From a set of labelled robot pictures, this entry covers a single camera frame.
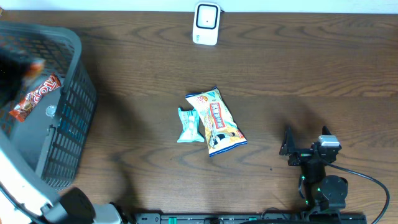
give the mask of chocolate bar wrapper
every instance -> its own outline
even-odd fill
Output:
[[[205,125],[210,156],[248,143],[221,99],[217,86],[206,93],[188,94],[185,98],[198,111]]]
[[[60,86],[61,82],[58,77],[54,73],[51,74],[49,78],[43,82],[43,84],[39,85],[35,90],[26,94],[25,98],[19,102],[18,105],[9,112],[9,114],[17,118],[18,121],[24,122],[26,117],[28,117],[30,112],[32,112],[43,96],[47,95],[51,91],[56,90]]]

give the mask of small light blue packet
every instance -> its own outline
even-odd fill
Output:
[[[182,133],[177,142],[204,142],[205,138],[199,133],[199,115],[196,109],[191,111],[182,111],[178,109],[182,123]]]

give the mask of wooden table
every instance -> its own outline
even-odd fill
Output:
[[[261,212],[305,206],[300,169],[278,155],[284,126],[301,146],[324,124],[341,141],[335,164],[385,183],[398,219],[398,16],[221,16],[216,46],[192,42],[193,13],[6,11],[5,21],[74,30],[99,103],[75,186],[95,203],[163,212]],[[177,144],[185,94],[218,85],[249,144],[208,157]],[[345,212],[371,223],[384,191],[354,175]]]

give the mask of black square outline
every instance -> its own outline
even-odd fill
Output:
[[[215,19],[215,23],[214,23],[214,27],[212,27],[212,28],[209,28],[209,27],[201,27],[201,26],[199,26],[198,25],[198,18],[199,18],[199,8],[200,8],[200,6],[210,6],[210,7],[215,7],[216,8],[216,19]],[[197,28],[201,28],[201,29],[215,29],[216,28],[216,26],[217,26],[217,18],[218,18],[218,7],[217,6],[214,6],[214,5],[209,5],[209,4],[200,4],[199,6],[198,6],[198,12],[197,12]]]

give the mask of yellow and white snack bag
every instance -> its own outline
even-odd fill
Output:
[[[221,99],[217,86],[206,93],[187,94],[185,98],[198,111],[205,125],[210,156],[248,143]]]

